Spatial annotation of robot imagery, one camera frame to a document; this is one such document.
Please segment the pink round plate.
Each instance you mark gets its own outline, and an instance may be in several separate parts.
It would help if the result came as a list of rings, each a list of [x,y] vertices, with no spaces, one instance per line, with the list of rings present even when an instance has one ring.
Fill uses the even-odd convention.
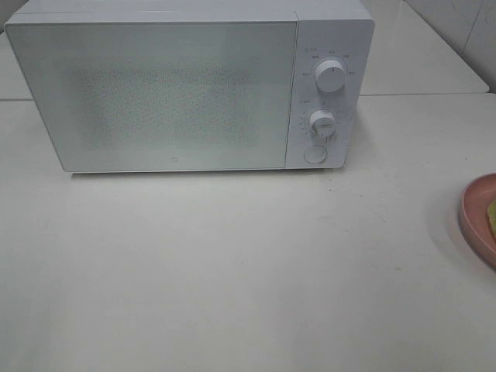
[[[474,179],[460,197],[458,222],[469,247],[495,268],[495,238],[487,220],[487,207],[495,200],[495,173]]]

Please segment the upper white round knob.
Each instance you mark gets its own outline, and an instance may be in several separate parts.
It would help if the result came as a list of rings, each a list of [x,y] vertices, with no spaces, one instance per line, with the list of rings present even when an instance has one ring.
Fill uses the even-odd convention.
[[[315,64],[313,74],[317,89],[323,93],[333,93],[344,86],[347,69],[343,60],[329,57]]]

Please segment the round white door button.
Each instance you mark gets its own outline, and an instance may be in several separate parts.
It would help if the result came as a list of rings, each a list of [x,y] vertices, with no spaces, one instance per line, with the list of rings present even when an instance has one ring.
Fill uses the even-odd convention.
[[[304,152],[304,159],[309,164],[321,164],[327,158],[327,149],[323,146],[310,146]]]

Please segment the white microwave oven body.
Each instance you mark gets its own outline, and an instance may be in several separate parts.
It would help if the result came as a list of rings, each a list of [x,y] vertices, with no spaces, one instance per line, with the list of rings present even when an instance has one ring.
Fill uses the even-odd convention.
[[[282,168],[238,169],[238,171],[300,170],[312,168],[331,169],[343,166],[350,142],[353,117],[357,107],[357,99],[363,80],[363,73],[367,64],[370,43],[374,32],[374,22],[367,15],[341,15],[336,17],[320,13],[311,15],[307,12],[277,10],[262,13],[249,12],[246,10],[234,13],[200,13],[177,10],[120,13],[21,13],[14,15],[9,20],[5,25],[5,32],[8,36],[7,29],[10,25],[235,22],[294,22],[296,25],[285,164]],[[333,93],[323,93],[317,89],[313,70],[318,61],[329,57],[338,57],[344,61],[347,69],[347,76],[346,82],[341,89]],[[308,117],[318,110],[330,111],[336,117],[336,130],[334,134],[327,139],[311,136],[307,127]],[[327,158],[323,163],[309,164],[305,161],[304,152],[310,146],[323,146],[327,149]],[[94,173],[188,171],[223,170],[162,170]]]

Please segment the white round knob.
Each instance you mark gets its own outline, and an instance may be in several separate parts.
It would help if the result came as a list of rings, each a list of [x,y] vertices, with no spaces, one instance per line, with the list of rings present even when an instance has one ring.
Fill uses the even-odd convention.
[[[336,130],[336,117],[327,110],[315,111],[308,117],[307,127],[311,136],[327,139]]]
[[[333,93],[344,86],[347,69],[343,60],[329,57],[315,64],[313,74],[317,89],[323,93]]]

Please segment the white bread sandwich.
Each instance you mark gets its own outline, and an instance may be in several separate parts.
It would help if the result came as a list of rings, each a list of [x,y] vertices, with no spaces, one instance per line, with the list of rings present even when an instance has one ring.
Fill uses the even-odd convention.
[[[487,220],[491,233],[496,238],[496,200],[493,200],[487,207]]]

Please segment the white microwave door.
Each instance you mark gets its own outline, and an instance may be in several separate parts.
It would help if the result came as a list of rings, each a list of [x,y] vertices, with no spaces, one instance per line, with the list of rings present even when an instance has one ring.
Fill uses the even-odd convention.
[[[294,22],[10,25],[63,169],[282,168]]]

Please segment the lower white round knob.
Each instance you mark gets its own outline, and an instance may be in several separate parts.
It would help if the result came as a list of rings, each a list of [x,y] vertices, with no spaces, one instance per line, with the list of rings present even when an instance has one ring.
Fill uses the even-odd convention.
[[[327,110],[315,111],[308,117],[307,127],[311,136],[327,139],[336,130],[336,117]]]

